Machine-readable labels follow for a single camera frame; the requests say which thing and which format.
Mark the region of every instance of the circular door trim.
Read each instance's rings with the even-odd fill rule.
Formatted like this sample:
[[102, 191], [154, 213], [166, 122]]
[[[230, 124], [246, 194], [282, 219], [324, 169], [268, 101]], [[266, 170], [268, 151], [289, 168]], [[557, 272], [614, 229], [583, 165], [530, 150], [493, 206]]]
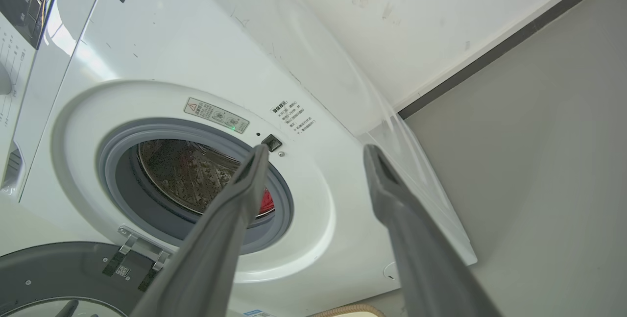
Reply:
[[49, 147], [43, 147], [40, 154], [45, 158], [41, 158], [44, 161], [39, 166], [49, 173], [36, 169], [31, 172], [37, 178], [43, 177], [42, 181], [54, 174], [59, 186], [54, 188], [52, 197], [31, 187], [26, 198], [29, 206], [55, 225], [82, 230], [82, 235], [90, 240], [103, 238], [122, 244], [117, 228], [127, 225], [176, 250], [175, 245], [150, 235], [119, 210], [103, 187], [96, 162], [103, 139], [129, 122], [177, 118], [214, 126], [209, 120], [183, 112], [190, 97], [249, 120], [251, 125], [243, 134], [225, 129], [248, 145], [259, 143], [267, 134], [275, 134], [284, 143], [280, 150], [285, 156], [274, 152], [269, 160], [289, 184], [294, 201], [293, 219], [279, 241], [254, 254], [240, 256], [235, 274], [237, 283], [281, 279], [320, 261], [334, 238], [346, 230], [346, 225], [338, 226], [338, 211], [349, 210], [347, 217], [356, 225], [371, 222], [369, 216], [354, 213], [355, 208], [357, 212], [367, 208], [361, 204], [367, 188], [359, 185], [363, 170], [361, 148], [345, 129], [333, 122], [319, 122], [323, 138], [295, 140], [289, 136], [289, 129], [279, 127], [280, 119], [274, 122], [269, 110], [264, 112], [252, 102], [259, 101], [261, 96], [251, 96], [251, 103], [245, 109], [184, 85], [146, 80], [105, 82], [63, 102], [63, 110], [56, 111], [51, 119], [53, 127], [46, 139]]
[[[161, 194], [152, 185], [148, 185], [150, 181], [142, 171], [132, 170], [134, 158], [129, 158], [128, 162], [124, 158], [132, 147], [152, 139], [180, 139], [200, 143], [238, 161], [244, 160], [252, 147], [208, 125], [169, 118], [141, 119], [126, 123], [103, 141], [97, 156], [98, 172], [101, 184], [112, 201], [148, 234], [180, 246], [200, 216], [182, 209], [166, 208], [161, 201], [155, 200], [155, 196]], [[257, 252], [272, 245], [281, 238], [291, 223], [291, 192], [273, 165], [269, 168], [266, 187], [275, 202], [275, 211], [256, 219], [246, 230], [241, 254]]]
[[0, 257], [0, 316], [47, 299], [84, 297], [130, 315], [144, 292], [138, 287], [154, 261], [128, 252], [128, 277], [102, 273], [119, 250], [104, 243], [54, 243]]

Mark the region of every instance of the washer door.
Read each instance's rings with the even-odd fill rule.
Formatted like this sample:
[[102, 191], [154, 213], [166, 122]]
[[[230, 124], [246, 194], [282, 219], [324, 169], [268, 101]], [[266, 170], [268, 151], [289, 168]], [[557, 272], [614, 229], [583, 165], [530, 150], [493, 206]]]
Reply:
[[[233, 111], [249, 120], [250, 125], [240, 134], [190, 115], [182, 110], [190, 98]], [[357, 185], [363, 180], [361, 148], [331, 122], [329, 128], [335, 132], [329, 133], [332, 144], [323, 143], [316, 154], [309, 154], [309, 143], [296, 143], [257, 114], [180, 85], [147, 81], [104, 83], [73, 100], [61, 103], [63, 109], [51, 121], [54, 127], [42, 140], [49, 147], [42, 147], [37, 153], [21, 204], [88, 241], [106, 239], [121, 244], [117, 229], [125, 226], [170, 250], [180, 247], [181, 239], [194, 224], [187, 217], [182, 218], [180, 212], [173, 213], [184, 209], [180, 205], [168, 198], [151, 197], [146, 189], [159, 195], [163, 191], [155, 188], [150, 179], [142, 183], [148, 186], [139, 185], [136, 175], [143, 176], [143, 170], [130, 163], [138, 155], [136, 149], [132, 150], [134, 146], [155, 139], [198, 143], [237, 161], [242, 161], [253, 145], [269, 135], [283, 143], [280, 151], [269, 155], [273, 166], [269, 168], [266, 187], [275, 211], [260, 218], [273, 219], [268, 223], [270, 228], [259, 229], [262, 232], [250, 237], [251, 241], [248, 233], [252, 235], [264, 225], [247, 230], [235, 275], [237, 283], [280, 279], [319, 261], [336, 230], [335, 196], [342, 198], [342, 206], [351, 210], [351, 221], [347, 223], [351, 232], [363, 232], [356, 222], [371, 221], [367, 215], [371, 212], [369, 207], [354, 204], [367, 196], [367, 190]], [[353, 159], [351, 165], [357, 171], [348, 171], [344, 159]], [[126, 175], [119, 172], [118, 165], [126, 168]], [[336, 185], [335, 190], [329, 181]], [[365, 196], [356, 195], [356, 191]], [[163, 203], [173, 206], [166, 208]], [[356, 214], [355, 207], [366, 215]]]
[[130, 251], [124, 270], [109, 276], [107, 262], [118, 250], [102, 243], [56, 243], [0, 257], [0, 317], [49, 317], [60, 311], [130, 315], [147, 288], [142, 283], [154, 261]]

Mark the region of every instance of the washer door opening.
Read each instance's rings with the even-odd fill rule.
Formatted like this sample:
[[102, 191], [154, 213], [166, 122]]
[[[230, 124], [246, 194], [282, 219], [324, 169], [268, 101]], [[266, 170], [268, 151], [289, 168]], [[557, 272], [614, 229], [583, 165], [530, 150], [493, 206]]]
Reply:
[[[187, 212], [202, 215], [231, 181], [241, 163], [200, 143], [153, 139], [137, 145], [137, 165], [167, 199], [161, 205], [172, 207], [174, 204]], [[274, 210], [272, 195], [266, 188], [257, 219]]]
[[[129, 123], [100, 152], [101, 182], [133, 223], [180, 246], [252, 147], [213, 127], [178, 119]], [[241, 253], [275, 243], [289, 226], [289, 187], [270, 165], [264, 200]]]

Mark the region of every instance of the laundry in drum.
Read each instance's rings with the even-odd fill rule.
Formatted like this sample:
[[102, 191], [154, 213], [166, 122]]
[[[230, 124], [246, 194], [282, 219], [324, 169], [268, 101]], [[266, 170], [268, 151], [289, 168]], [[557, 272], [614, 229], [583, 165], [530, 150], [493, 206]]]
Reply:
[[[137, 156], [155, 188], [179, 207], [196, 214], [204, 213], [241, 165], [211, 147], [179, 139], [139, 143]], [[274, 201], [266, 188], [257, 218], [274, 210]]]

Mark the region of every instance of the white washing machine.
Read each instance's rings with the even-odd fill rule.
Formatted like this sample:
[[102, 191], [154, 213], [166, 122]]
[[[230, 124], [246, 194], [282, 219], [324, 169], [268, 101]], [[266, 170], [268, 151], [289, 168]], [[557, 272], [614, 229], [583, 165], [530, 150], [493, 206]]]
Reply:
[[399, 287], [363, 171], [377, 144], [476, 262], [412, 132], [301, 0], [49, 2], [32, 46], [20, 22], [0, 26], [31, 51], [25, 66], [39, 49], [30, 74], [11, 73], [24, 102], [5, 97], [22, 109], [2, 135], [2, 200], [77, 241], [133, 234], [174, 252], [206, 184], [267, 143], [271, 204], [247, 230], [229, 309], [307, 316]]

